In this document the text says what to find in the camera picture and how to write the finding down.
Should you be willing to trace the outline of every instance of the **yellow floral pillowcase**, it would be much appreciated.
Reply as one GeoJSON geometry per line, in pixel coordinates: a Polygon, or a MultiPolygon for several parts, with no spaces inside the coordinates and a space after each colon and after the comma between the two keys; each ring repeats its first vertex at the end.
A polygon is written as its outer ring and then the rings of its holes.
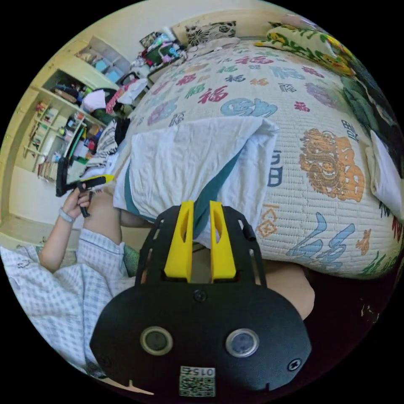
{"type": "Polygon", "coordinates": [[[266,36],[268,41],[255,45],[295,53],[344,76],[355,74],[348,65],[352,53],[330,35],[282,24],[270,29],[266,36]]]}

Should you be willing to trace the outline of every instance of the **plaid pajamas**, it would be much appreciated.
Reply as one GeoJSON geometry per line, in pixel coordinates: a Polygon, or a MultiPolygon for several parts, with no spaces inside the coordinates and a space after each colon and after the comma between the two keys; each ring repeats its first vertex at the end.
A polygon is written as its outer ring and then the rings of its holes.
{"type": "Polygon", "coordinates": [[[98,317],[135,283],[123,264],[124,247],[83,229],[77,263],[53,274],[40,265],[35,247],[0,247],[10,284],[38,332],[71,365],[94,377],[103,375],[89,345],[98,317]]]}

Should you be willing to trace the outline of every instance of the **yellow plastic mount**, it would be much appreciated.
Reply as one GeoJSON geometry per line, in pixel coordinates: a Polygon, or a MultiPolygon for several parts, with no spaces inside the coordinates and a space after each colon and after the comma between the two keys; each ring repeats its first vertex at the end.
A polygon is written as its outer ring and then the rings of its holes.
{"type": "MultiPolygon", "coordinates": [[[[194,202],[187,201],[181,205],[164,268],[168,278],[186,279],[188,283],[191,282],[193,224],[194,202]]],[[[236,266],[220,202],[210,201],[210,232],[211,281],[233,279],[236,276],[236,266]],[[216,240],[216,230],[219,233],[219,241],[216,240]]]]}
{"type": "Polygon", "coordinates": [[[183,202],[164,268],[168,278],[186,279],[188,283],[191,282],[193,226],[194,202],[183,202]]]}
{"type": "Polygon", "coordinates": [[[210,201],[210,271],[212,282],[216,279],[233,279],[236,276],[222,204],[214,201],[210,201]]]}

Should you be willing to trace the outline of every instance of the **qr code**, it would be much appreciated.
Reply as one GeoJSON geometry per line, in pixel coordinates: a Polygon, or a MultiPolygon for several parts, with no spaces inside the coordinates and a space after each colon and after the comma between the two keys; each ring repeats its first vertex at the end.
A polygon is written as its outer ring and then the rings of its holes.
{"type": "Polygon", "coordinates": [[[201,367],[181,367],[180,396],[215,397],[215,370],[201,367]]]}

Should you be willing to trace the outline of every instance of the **white wristband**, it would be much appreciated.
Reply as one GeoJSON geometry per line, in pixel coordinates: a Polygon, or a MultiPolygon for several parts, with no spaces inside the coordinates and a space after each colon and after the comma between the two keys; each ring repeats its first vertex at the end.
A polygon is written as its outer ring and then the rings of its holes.
{"type": "Polygon", "coordinates": [[[64,210],[62,208],[59,209],[59,216],[65,220],[66,222],[69,223],[73,223],[74,222],[74,218],[72,218],[71,216],[69,216],[66,212],[64,212],[64,210]]]}

